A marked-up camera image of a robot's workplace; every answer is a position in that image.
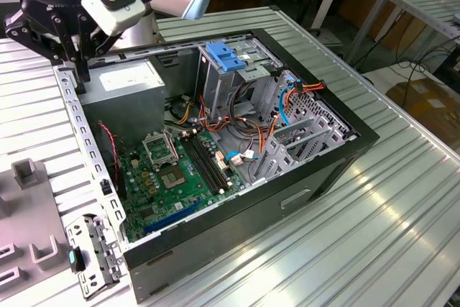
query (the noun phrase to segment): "cardboard box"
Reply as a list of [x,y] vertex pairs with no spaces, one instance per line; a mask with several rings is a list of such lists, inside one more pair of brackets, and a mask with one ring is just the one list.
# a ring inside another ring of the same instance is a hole
[[[396,84],[386,95],[401,106],[406,85]],[[460,148],[460,101],[437,82],[411,81],[404,110],[453,150]]]

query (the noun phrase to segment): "blue drive bay latch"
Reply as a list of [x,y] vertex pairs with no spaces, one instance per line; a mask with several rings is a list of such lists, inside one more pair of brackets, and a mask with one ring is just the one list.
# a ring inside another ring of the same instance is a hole
[[247,65],[241,61],[234,51],[223,42],[208,43],[206,45],[209,54],[219,63],[225,72],[239,70]]

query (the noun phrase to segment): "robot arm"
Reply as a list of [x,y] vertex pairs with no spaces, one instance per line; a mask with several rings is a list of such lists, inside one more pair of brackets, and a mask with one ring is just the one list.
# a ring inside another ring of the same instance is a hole
[[155,9],[158,3],[160,11],[179,14],[188,1],[195,6],[182,17],[199,18],[208,4],[208,0],[186,0],[171,7],[171,1],[21,0],[21,9],[4,20],[5,33],[51,61],[68,62],[75,68],[77,90],[84,92],[88,60],[107,53],[126,29],[149,14],[151,6]]

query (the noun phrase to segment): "gray plastic block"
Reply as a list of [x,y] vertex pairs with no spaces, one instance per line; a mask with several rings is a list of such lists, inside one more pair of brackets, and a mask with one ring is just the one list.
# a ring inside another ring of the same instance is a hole
[[53,235],[50,236],[50,245],[50,247],[40,250],[34,244],[29,244],[32,262],[37,264],[41,271],[49,270],[51,267],[58,265],[65,257],[61,246],[56,242]]
[[9,290],[15,285],[21,284],[24,282],[26,275],[24,271],[19,269],[17,266],[13,267],[4,272],[0,272],[0,292]]
[[13,170],[15,181],[22,190],[40,183],[40,174],[35,169],[34,161],[29,158],[12,163],[11,170]]
[[9,216],[8,204],[0,196],[0,219],[5,219]]
[[21,160],[0,173],[0,305],[70,264],[45,165]]
[[9,262],[10,260],[16,259],[22,255],[22,251],[17,248],[14,244],[8,244],[0,247],[0,264]]

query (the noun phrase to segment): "aluminum table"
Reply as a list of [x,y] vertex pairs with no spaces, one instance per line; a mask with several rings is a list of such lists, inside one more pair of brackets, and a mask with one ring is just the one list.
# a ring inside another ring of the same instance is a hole
[[[167,41],[256,27],[324,80],[380,140],[330,193],[142,306],[442,306],[460,284],[460,157],[282,12],[160,21]],[[24,157],[45,162],[64,225],[91,212],[89,173],[49,62],[2,40],[0,169]],[[69,269],[1,305],[133,306],[134,298],[119,283],[85,302]]]
[[376,41],[387,33],[402,11],[412,14],[432,28],[432,33],[426,38],[425,45],[421,46],[425,47],[425,51],[429,48],[429,43],[433,40],[433,35],[436,32],[445,35],[448,39],[460,35],[460,25],[453,21],[454,15],[460,12],[460,0],[377,0],[351,45],[349,54],[346,57],[348,63],[352,61],[358,52],[359,46],[369,32],[372,23],[374,23],[387,1],[395,4],[396,9],[388,17],[380,33],[375,38]]

